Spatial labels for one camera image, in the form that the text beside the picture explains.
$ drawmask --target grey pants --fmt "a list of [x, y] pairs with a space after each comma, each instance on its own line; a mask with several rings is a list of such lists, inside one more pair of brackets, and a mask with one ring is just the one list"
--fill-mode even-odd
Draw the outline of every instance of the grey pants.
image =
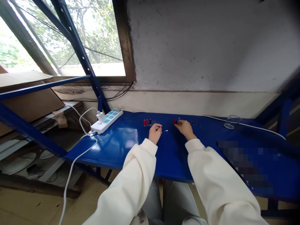
[[162, 207], [156, 178], [150, 185], [142, 209], [151, 225], [181, 225], [187, 217], [200, 217], [194, 196], [186, 183], [166, 180]]

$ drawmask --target person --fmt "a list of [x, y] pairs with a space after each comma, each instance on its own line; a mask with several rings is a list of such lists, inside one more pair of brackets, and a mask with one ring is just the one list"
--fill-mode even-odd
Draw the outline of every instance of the person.
[[[231, 166], [213, 148], [204, 147], [188, 121], [179, 120], [175, 126], [187, 139], [188, 165], [208, 224], [268, 224], [256, 198]], [[100, 195], [96, 211], [84, 225], [207, 225], [185, 183], [166, 181], [161, 207], [153, 179], [161, 134], [162, 125], [154, 124], [149, 138], [132, 147], [123, 170]]]

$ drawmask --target round white object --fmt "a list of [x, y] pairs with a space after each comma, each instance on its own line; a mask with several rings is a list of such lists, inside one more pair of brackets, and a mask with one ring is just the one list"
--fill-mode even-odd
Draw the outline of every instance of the round white object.
[[30, 163], [32, 163], [36, 157], [37, 157], [37, 154], [34, 152], [22, 155], [21, 157], [16, 158], [14, 161], [12, 161], [8, 165], [6, 165], [3, 168], [2, 173], [8, 174], [8, 175], [17, 173], [20, 170], [27, 167]]
[[55, 155], [53, 155], [51, 152], [45, 150], [45, 151], [43, 151], [43, 153], [40, 155], [40, 159], [52, 158], [53, 156], [55, 156]]

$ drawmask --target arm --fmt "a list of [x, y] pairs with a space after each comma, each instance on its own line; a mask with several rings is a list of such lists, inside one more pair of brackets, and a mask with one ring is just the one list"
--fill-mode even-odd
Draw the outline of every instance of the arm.
[[205, 148], [187, 121], [175, 125], [188, 142], [188, 165], [207, 213], [208, 224], [268, 224], [246, 184], [211, 147]]
[[84, 223], [130, 224], [149, 192], [156, 166], [156, 143], [162, 134], [160, 124], [154, 124], [149, 139], [135, 144], [128, 152], [122, 171], [99, 197], [97, 209]]

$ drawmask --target window glass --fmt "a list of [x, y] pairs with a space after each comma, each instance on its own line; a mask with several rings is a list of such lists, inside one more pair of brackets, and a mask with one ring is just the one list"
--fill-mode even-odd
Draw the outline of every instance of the window glass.
[[[44, 2], [55, 13], [51, 1]], [[112, 2], [68, 0], [66, 3], [95, 74], [125, 76]], [[84, 76], [84, 70], [70, 42], [35, 3], [32, 0], [16, 0], [16, 4], [15, 12], [17, 7], [22, 11], [40, 40], [37, 40], [40, 49], [57, 73], [63, 76]], [[18, 16], [29, 31], [21, 16]]]
[[0, 17], [0, 64], [9, 73], [36, 70], [38, 65], [30, 57], [13, 32]]

